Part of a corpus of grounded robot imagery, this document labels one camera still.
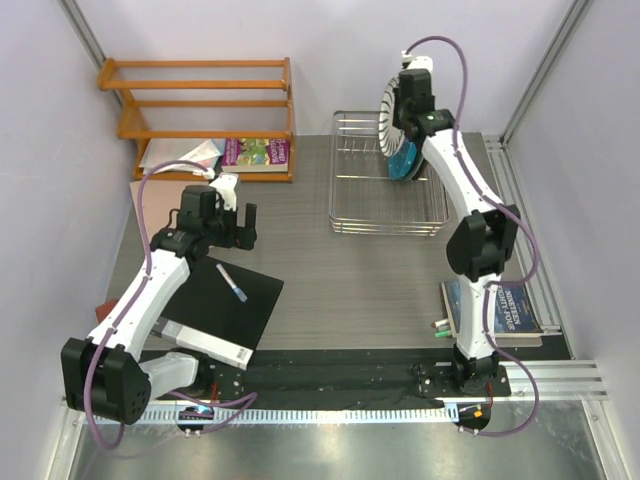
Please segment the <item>white blue striped plate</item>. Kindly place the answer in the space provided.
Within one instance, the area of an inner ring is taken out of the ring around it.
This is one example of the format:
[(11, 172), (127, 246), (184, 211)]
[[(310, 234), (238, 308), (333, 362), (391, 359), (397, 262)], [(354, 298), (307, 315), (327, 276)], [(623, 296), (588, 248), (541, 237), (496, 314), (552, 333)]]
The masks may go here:
[(393, 77), (387, 83), (378, 116), (378, 141), (381, 153), (390, 158), (395, 155), (405, 140), (404, 132), (394, 125), (395, 93), (399, 87), (399, 79)]

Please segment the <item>grey-green ceramic plate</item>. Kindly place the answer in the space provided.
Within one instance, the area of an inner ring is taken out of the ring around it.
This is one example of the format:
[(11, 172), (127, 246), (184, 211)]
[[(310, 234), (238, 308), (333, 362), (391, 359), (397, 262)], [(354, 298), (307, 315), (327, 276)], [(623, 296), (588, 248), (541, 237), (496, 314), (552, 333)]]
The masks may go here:
[(427, 161), (421, 153), (418, 153), (412, 164), (412, 168), (409, 172), (408, 178), (412, 181), (418, 180), (426, 168)]

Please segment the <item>blue polka dot plate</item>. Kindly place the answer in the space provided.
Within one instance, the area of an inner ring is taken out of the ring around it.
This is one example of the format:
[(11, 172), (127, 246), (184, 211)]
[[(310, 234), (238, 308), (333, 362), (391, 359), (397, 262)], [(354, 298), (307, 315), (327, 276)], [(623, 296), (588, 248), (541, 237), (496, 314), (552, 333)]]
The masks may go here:
[(404, 140), (398, 151), (388, 159), (389, 178), (392, 181), (410, 180), (409, 172), (418, 153), (414, 143)]

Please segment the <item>wire dish rack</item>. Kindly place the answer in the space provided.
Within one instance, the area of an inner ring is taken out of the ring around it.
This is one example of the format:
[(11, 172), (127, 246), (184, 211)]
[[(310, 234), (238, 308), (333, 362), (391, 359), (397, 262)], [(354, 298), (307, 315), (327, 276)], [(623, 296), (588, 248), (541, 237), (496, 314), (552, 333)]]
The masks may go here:
[(344, 234), (431, 237), (449, 220), (440, 179), (426, 166), (415, 180), (394, 181), (378, 143), (378, 114), (333, 115), (329, 219)]

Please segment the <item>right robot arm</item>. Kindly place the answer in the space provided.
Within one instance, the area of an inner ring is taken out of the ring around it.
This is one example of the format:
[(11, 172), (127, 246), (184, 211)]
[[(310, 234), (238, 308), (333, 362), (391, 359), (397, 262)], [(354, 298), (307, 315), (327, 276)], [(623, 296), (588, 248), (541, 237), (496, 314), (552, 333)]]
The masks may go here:
[(513, 253), (520, 212), (505, 205), (484, 180), (451, 112), (435, 107), (428, 69), (401, 70), (394, 100), (393, 125), (434, 168), (459, 219), (446, 246), (460, 289), (451, 380), (457, 391), (472, 395), (498, 376), (496, 293)]

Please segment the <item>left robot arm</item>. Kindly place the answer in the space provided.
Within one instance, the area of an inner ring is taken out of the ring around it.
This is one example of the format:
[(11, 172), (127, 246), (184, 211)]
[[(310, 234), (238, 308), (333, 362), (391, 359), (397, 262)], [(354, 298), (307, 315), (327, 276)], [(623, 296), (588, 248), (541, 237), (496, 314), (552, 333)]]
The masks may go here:
[(156, 321), (210, 248), (253, 249), (257, 207), (249, 205), (244, 225), (238, 225), (237, 181), (223, 174), (208, 185), (187, 186), (175, 227), (153, 236), (141, 269), (108, 316), (86, 339), (65, 343), (61, 363), (69, 407), (132, 425), (153, 399), (172, 391), (200, 399), (211, 391), (212, 362), (197, 350), (180, 348), (147, 362), (140, 357)]

